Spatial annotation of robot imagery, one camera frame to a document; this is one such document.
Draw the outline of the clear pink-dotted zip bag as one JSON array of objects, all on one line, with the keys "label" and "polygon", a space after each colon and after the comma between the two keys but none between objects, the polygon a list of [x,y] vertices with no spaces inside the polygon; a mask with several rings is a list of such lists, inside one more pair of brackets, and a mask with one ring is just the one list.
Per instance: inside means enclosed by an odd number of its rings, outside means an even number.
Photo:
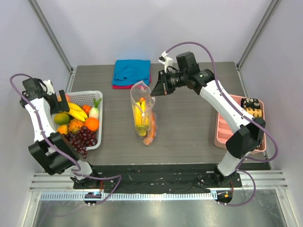
[{"label": "clear pink-dotted zip bag", "polygon": [[131,87],[130,99],[135,131],[142,138],[144,145],[151,145],[157,133],[153,111],[155,97],[151,96],[150,88],[141,80]]}]

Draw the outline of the orange carrot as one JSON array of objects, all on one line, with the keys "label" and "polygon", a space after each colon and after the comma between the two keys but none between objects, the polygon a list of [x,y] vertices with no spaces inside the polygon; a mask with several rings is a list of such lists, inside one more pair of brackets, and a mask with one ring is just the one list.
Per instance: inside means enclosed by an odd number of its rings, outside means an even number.
[{"label": "orange carrot", "polygon": [[156,125],[156,118],[155,118],[154,112],[151,112],[151,114],[150,114],[149,123],[150,123],[150,126],[149,126],[149,129],[148,129],[147,136],[143,140],[143,143],[146,146],[150,145],[156,137],[157,125]]}]

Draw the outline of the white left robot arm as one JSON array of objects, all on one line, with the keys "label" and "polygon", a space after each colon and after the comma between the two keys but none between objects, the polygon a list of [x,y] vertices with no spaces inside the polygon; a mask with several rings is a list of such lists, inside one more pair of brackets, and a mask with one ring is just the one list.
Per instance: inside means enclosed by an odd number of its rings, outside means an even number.
[{"label": "white left robot arm", "polygon": [[91,189],[100,185],[101,177],[92,166],[80,160],[79,154],[63,134],[55,130],[53,114],[68,110],[66,99],[58,101],[50,80],[29,78],[22,82],[25,91],[20,104],[30,115],[34,128],[34,144],[30,154],[50,175],[72,172],[76,179],[84,179]]}]

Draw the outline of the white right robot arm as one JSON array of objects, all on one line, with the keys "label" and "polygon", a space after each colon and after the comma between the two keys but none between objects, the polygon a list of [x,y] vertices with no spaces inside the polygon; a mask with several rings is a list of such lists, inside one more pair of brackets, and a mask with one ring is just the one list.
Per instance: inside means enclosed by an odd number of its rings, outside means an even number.
[{"label": "white right robot arm", "polygon": [[192,52],[179,54],[176,59],[178,69],[170,71],[172,59],[166,52],[161,54],[159,62],[164,69],[158,73],[151,96],[170,95],[176,88],[186,86],[210,103],[225,119],[233,135],[226,142],[226,154],[214,169],[214,183],[224,187],[231,181],[241,161],[261,144],[266,123],[262,117],[254,117],[241,108],[215,80],[211,70],[200,70]]}]

